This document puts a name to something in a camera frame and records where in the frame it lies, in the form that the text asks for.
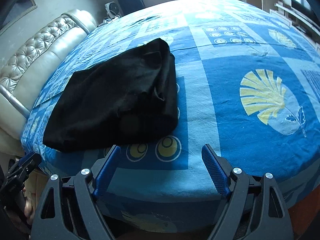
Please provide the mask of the person's left hand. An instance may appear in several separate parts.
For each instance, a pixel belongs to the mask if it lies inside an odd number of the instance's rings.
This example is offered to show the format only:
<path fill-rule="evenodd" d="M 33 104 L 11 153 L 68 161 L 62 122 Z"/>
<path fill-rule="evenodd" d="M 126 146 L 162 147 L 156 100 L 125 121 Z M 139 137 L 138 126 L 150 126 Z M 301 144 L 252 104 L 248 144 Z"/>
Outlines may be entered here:
<path fill-rule="evenodd" d="M 24 215 L 27 219 L 27 223 L 29 225 L 32 225 L 36 209 L 33 205 L 31 198 L 29 198 L 28 196 L 25 196 L 24 200 L 25 200 Z"/>

